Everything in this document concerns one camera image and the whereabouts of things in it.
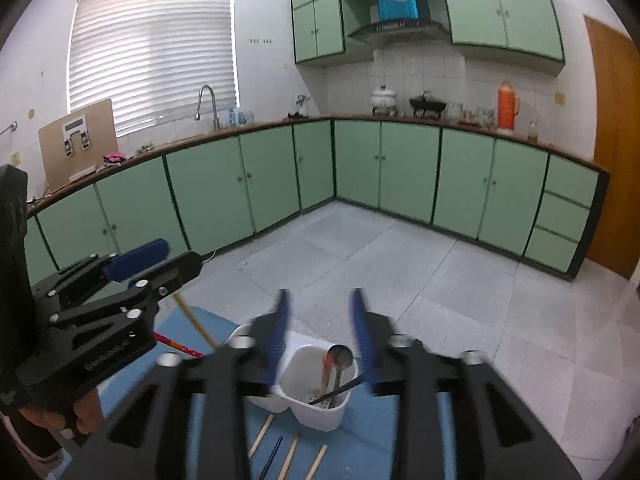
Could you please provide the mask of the person left hand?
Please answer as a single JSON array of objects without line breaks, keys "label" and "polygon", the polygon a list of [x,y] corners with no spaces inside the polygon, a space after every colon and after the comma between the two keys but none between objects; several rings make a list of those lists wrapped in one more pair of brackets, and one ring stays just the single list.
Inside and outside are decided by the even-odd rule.
[{"label": "person left hand", "polygon": [[69,422],[64,414],[55,413],[38,408],[35,405],[26,405],[18,412],[34,425],[49,430],[63,430],[74,426],[81,434],[92,434],[100,423],[104,421],[99,390],[92,389],[73,404],[72,421]]}]

